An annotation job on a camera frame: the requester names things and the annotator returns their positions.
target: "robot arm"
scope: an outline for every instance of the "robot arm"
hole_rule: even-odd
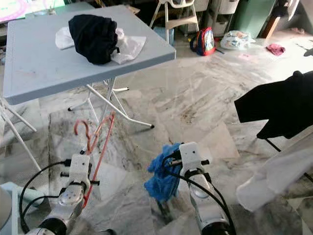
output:
[[[38,228],[27,235],[66,235],[75,219],[83,210],[84,195],[90,188],[89,174],[91,165],[88,155],[74,154],[68,176],[68,186],[62,189],[57,205],[43,220]]]
[[[179,146],[181,160],[172,161],[170,165],[182,164],[180,175],[194,181],[207,191],[219,198],[208,173],[205,173],[203,165],[209,161],[203,161],[200,157],[195,142],[181,144]],[[196,218],[201,235],[230,235],[231,227],[227,216],[221,206],[206,192],[197,186],[188,183],[190,200],[196,210]]]

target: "plastic bag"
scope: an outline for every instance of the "plastic bag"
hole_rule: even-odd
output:
[[[221,40],[221,47],[231,50],[243,50],[254,43],[255,40],[251,38],[250,33],[243,33],[241,31],[232,30],[226,33]]]
[[[124,30],[121,28],[117,28],[115,33],[118,39],[116,46],[120,52],[114,51],[111,59],[120,65],[135,59],[141,52],[146,37],[125,36]]]

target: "chair leg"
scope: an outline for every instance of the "chair leg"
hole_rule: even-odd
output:
[[[161,2],[159,1],[158,4],[157,4],[157,7],[156,7],[156,11],[155,11],[155,13],[153,14],[152,20],[151,20],[151,22],[150,22],[150,26],[149,26],[150,28],[152,28],[152,25],[153,25],[154,21],[155,21],[156,18],[157,18],[157,13],[158,13],[158,10],[160,9],[160,6],[161,6]]]
[[[169,30],[167,28],[167,24],[168,24],[168,3],[166,2],[165,3],[165,38],[166,38],[166,41],[167,43],[170,43],[170,40],[169,40]]]
[[[197,17],[194,4],[192,4],[191,9],[192,9],[192,14],[193,14],[195,17]],[[198,19],[197,19],[197,23],[196,23],[196,29],[197,29],[197,32],[198,32],[198,31],[199,31]]]

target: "white chair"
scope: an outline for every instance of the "white chair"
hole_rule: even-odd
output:
[[[158,5],[156,7],[156,11],[152,17],[151,23],[150,23],[150,28],[152,27],[154,21],[157,18],[157,13],[160,9],[161,4],[164,4],[165,7],[165,37],[166,37],[166,41],[167,43],[169,43],[169,29],[183,25],[183,24],[196,24],[196,28],[197,31],[199,31],[199,26],[198,26],[198,19],[197,19],[197,15],[196,15],[196,10],[195,10],[195,6],[194,6],[194,1],[195,0],[190,0],[187,1],[186,0],[181,0],[181,3],[174,3],[173,0],[159,0]],[[168,20],[168,3],[170,3],[170,5],[173,8],[184,8],[184,7],[191,7],[192,9],[192,16],[189,17],[185,17],[185,18],[180,18],[177,20]]]

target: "blue cloth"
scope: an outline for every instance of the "blue cloth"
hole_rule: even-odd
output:
[[[171,155],[174,151],[178,150],[180,143],[175,143],[173,145],[164,145],[162,148],[162,153],[152,160],[148,171],[150,173],[154,172],[154,176],[145,182],[144,186],[149,192],[151,197],[154,197],[159,202],[167,201],[173,196],[179,184],[179,178],[168,174],[162,167],[162,161],[165,157]],[[165,165],[171,161],[171,158],[165,161]],[[166,167],[170,172],[179,174],[181,166]]]

